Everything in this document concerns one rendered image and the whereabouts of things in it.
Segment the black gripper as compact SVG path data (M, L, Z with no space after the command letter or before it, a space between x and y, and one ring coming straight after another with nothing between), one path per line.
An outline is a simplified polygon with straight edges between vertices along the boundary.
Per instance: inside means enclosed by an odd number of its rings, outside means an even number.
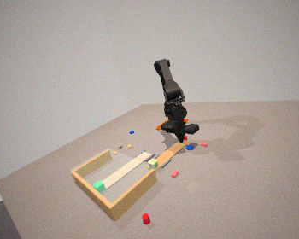
M169 119L171 120L176 120L173 115L171 115L169 117ZM186 134L195 134L197 131L199 131L199 125L198 124L189 124L189 125L185 125L186 121L184 121L184 119L180 119L179 120L181 123L181 128L179 129L179 131L176 131L174 134L176 135L176 137L178 138L178 140L182 143L184 141L185 138L185 133ZM163 124L161 124L161 129L165 130L164 126L166 125L168 121L164 122Z

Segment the cream flat strip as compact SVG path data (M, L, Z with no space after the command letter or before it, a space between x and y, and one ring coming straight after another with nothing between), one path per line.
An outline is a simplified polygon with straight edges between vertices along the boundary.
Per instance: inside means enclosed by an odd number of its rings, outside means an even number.
M152 154L143 152L142 154L140 154L138 157L136 157L136 160L142 161L144 162L145 160L147 160Z

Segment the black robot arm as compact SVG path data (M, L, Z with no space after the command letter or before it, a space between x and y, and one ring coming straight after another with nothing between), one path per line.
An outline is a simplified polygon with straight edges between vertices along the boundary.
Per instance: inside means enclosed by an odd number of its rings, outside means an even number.
M164 103L164 112L169 121L166 123L164 128L167 133L174 134L181 128L179 120L184 119L187 115L187 110L181 103L185 100L185 96L181 88L178 86L178 83L173 81L173 77L169 69L169 60L162 59L156 61L154 63L154 67L156 72L161 76L162 87L164 90L163 93L166 99ZM169 119L171 115L173 115L176 120Z

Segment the tan grid-patterned strip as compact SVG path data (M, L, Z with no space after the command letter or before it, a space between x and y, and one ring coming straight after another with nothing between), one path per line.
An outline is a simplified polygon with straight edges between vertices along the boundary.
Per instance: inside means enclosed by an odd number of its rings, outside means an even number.
M189 142L190 141L186 140L184 140L182 143L180 141L177 141L172 147L170 147L163 154L157 157L156 160L158 160L159 167L155 171L157 172L164 163L173 158Z

